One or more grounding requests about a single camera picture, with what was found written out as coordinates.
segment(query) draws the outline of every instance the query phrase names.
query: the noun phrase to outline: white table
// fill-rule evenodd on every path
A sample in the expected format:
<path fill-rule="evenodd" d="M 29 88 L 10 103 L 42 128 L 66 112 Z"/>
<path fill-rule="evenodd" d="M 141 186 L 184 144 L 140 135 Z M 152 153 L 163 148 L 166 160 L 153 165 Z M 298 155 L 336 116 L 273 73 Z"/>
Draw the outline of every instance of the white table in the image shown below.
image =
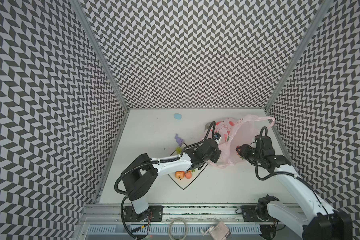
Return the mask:
<path fill-rule="evenodd" d="M 182 114 L 181 120 L 173 117 Z M 109 175 L 99 200 L 100 204 L 120 203 L 124 195 L 114 190 L 120 173 L 142 153 L 150 157 L 165 157 L 178 146 L 174 137 L 178 133 L 186 144 L 200 141 L 204 126 L 226 117 L 242 118 L 247 114 L 265 116 L 263 109 L 146 109 L 131 110 L 122 133 Z M 268 121 L 255 122 L 260 129 Z M 272 130 L 275 153 L 282 154 Z M 259 168 L 259 175 L 268 172 Z M 121 182 L 119 188 L 124 190 Z M 147 193 L 149 203 L 257 203 L 261 197 L 274 195 L 283 203 L 296 203 L 289 192 L 274 177 L 260 181 L 254 166 L 247 161 L 219 169 L 210 164 L 185 190 L 178 187 L 167 175 L 155 180 Z"/>

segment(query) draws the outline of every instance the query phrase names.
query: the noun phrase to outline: bag handle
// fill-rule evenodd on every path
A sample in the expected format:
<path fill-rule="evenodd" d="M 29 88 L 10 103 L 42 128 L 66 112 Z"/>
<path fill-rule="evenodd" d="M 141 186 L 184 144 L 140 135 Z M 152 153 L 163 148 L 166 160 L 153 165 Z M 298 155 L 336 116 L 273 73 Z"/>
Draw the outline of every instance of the bag handle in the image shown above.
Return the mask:
<path fill-rule="evenodd" d="M 272 122 L 267 127 L 268 129 L 270 129 L 275 124 L 276 119 L 274 117 L 258 117 L 257 119 L 254 119 L 254 121 L 264 121 L 264 120 L 269 120 L 269 119 L 272 120 Z"/>

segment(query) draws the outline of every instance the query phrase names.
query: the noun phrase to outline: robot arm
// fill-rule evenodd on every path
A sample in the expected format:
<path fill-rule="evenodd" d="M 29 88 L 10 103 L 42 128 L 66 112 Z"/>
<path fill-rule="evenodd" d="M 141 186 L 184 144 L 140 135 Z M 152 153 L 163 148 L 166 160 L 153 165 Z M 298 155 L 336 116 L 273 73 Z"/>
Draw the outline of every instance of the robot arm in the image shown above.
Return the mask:
<path fill-rule="evenodd" d="M 218 148 L 220 138 L 220 134 L 216 133 L 213 139 L 203 140 L 196 150 L 184 149 L 181 154 L 170 157 L 150 158 L 147 154 L 141 154 L 122 172 L 115 182 L 115 191 L 128 196 L 136 214 L 143 213 L 149 208 L 145 194 L 157 177 L 176 171 L 201 169 L 208 160 L 217 162 L 221 153 Z M 125 192 L 118 188 L 121 179 Z"/>
<path fill-rule="evenodd" d="M 256 177 L 259 180 L 276 177 L 297 201 L 305 216 L 285 206 L 274 196 L 267 195 L 259 199 L 256 210 L 258 217 L 263 221 L 271 217 L 281 221 L 303 240 L 351 240 L 352 221 L 349 215 L 336 211 L 321 199 L 300 177 L 286 157 L 275 155 L 267 132 L 268 129 L 264 127 L 260 135 L 255 137 L 255 148 L 244 144 L 237 147 L 236 151 L 255 166 Z M 201 145 L 196 150 L 186 149 L 175 156 L 149 158 L 147 154 L 141 154 L 122 172 L 115 183 L 115 191 L 129 197 L 137 214 L 143 213 L 149 208 L 145 194 L 158 176 L 201 168 L 207 160 L 216 163 L 221 153 L 218 149 L 220 137 L 219 134 L 215 134 L 213 139 L 205 137 L 203 141 L 197 143 Z M 265 168 L 270 174 L 260 177 L 258 167 Z M 121 179 L 126 192 L 117 187 Z"/>
<path fill-rule="evenodd" d="M 268 129 L 262 128 L 255 137 L 256 147 L 244 144 L 236 148 L 237 153 L 255 166 L 256 177 L 267 180 L 274 176 L 303 210 L 304 215 L 284 205 L 274 196 L 259 199 L 258 217 L 266 221 L 275 218 L 297 233 L 303 240 L 351 240 L 352 220 L 344 212 L 336 211 L 321 199 L 297 173 L 283 155 L 275 155 Z M 260 177 L 258 167 L 265 168 L 269 175 Z"/>

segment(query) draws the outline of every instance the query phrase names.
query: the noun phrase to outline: black cable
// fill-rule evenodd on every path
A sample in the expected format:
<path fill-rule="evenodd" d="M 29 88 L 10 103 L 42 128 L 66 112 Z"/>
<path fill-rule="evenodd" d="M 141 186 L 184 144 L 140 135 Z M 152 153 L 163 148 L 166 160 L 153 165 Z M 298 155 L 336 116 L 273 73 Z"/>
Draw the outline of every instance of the black cable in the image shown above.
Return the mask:
<path fill-rule="evenodd" d="M 276 229 L 276 231 L 280 231 L 280 230 L 283 230 L 284 228 L 286 227 L 286 225 L 284 224 L 284 226 L 280 229 Z"/>
<path fill-rule="evenodd" d="M 165 163 L 165 162 L 174 162 L 174 161 L 177 161 L 179 160 L 180 157 L 176 157 L 176 158 L 173 158 L 173 159 L 165 159 L 165 160 L 161 160 L 160 163 Z M 144 166 L 149 166 L 149 165 L 153 165 L 153 164 L 158 164 L 159 161 L 150 161 L 150 162 L 145 162 L 139 166 L 136 166 L 134 168 L 131 168 L 131 169 L 128 169 L 124 172 L 121 173 L 120 177 L 116 180 L 115 182 L 115 186 L 114 186 L 114 189 L 116 192 L 120 193 L 120 194 L 124 194 L 124 195 L 127 195 L 127 192 L 126 191 L 123 191 L 123 190 L 120 190 L 119 189 L 119 183 L 120 181 L 123 179 L 123 177 L 125 177 L 125 175 L 129 174 L 130 172 L 136 170 L 136 169 L 140 169 Z"/>
<path fill-rule="evenodd" d="M 127 225 L 125 224 L 125 220 L 124 220 L 124 209 L 123 209 L 123 207 L 124 207 L 124 202 L 125 202 L 125 200 L 127 199 L 128 197 L 127 196 L 125 196 L 124 198 L 123 198 L 123 200 L 121 201 L 121 205 L 120 205 L 120 214 L 121 214 L 121 221 L 123 222 L 123 226 L 124 226 L 124 228 L 125 228 L 125 230 L 127 231 L 127 233 L 132 237 L 132 238 L 134 238 L 134 239 L 138 239 L 138 240 L 141 240 L 141 239 L 143 239 L 143 238 L 145 238 L 144 236 L 141 238 L 141 236 L 135 236 L 135 235 L 133 235 L 131 232 L 130 232 L 130 230 L 127 228 Z"/>
<path fill-rule="evenodd" d="M 211 128 L 212 128 L 212 127 L 213 127 L 213 129 L 212 129 L 212 138 L 213 138 L 213 134 L 215 133 L 215 127 L 216 127 L 216 122 L 215 122 L 215 121 L 212 121 L 211 124 L 209 125 L 208 131 L 206 132 L 203 140 L 200 141 L 200 142 L 196 142 L 196 143 L 193 143 L 193 144 L 191 144 L 191 145 L 185 146 L 185 147 L 182 149 L 181 153 L 180 153 L 180 157 L 183 156 L 184 151 L 185 151 L 187 148 L 191 148 L 191 147 L 193 147 L 193 146 L 202 144 L 202 143 L 207 139 L 207 137 L 208 137 L 208 135 L 209 135 L 209 132 L 211 131 Z"/>
<path fill-rule="evenodd" d="M 262 127 L 261 128 L 261 131 L 260 131 L 260 134 L 259 134 L 259 144 L 260 144 L 260 147 L 263 147 L 263 130 L 265 130 L 265 134 L 267 135 L 268 133 L 268 128 L 267 127 Z M 319 204 L 323 207 L 324 211 L 326 212 L 327 216 L 329 217 L 329 214 L 326 210 L 326 208 L 324 207 L 324 205 L 322 205 L 319 197 L 317 196 L 317 193 L 313 190 L 313 188 L 302 178 L 300 177 L 297 177 L 295 176 L 293 173 L 291 172 L 285 172 L 285 171 L 280 171 L 280 172 L 273 172 L 265 177 L 260 177 L 259 176 L 259 172 L 258 172 L 258 167 L 259 167 L 259 159 L 260 159 L 260 155 L 263 153 L 263 149 L 260 149 L 260 151 L 258 152 L 257 154 L 257 158 L 256 158 L 256 165 L 255 165 L 255 174 L 256 174 L 256 177 L 257 179 L 261 180 L 261 181 L 264 181 L 264 180 L 267 180 L 269 179 L 270 177 L 273 177 L 273 176 L 276 176 L 276 175 L 288 175 L 288 176 L 291 176 L 293 178 L 296 178 L 297 180 L 299 180 L 300 182 L 302 182 L 304 185 L 306 185 L 309 189 L 311 189 L 311 191 L 313 192 L 313 194 L 315 195 L 317 201 L 319 202 Z"/>

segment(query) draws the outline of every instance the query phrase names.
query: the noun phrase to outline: chevron pattern wall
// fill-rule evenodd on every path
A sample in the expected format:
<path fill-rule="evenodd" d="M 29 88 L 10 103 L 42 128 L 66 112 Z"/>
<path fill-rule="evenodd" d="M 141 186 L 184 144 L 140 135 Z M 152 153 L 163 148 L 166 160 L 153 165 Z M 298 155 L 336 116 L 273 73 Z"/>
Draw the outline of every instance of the chevron pattern wall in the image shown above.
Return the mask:
<path fill-rule="evenodd" d="M 302 176 L 360 239 L 360 1 L 335 1 L 272 110 Z"/>
<path fill-rule="evenodd" d="M 321 0 L 81 0 L 130 108 L 262 107 Z"/>
<path fill-rule="evenodd" d="M 0 0 L 0 240 L 72 234 L 122 117 L 66 0 Z"/>

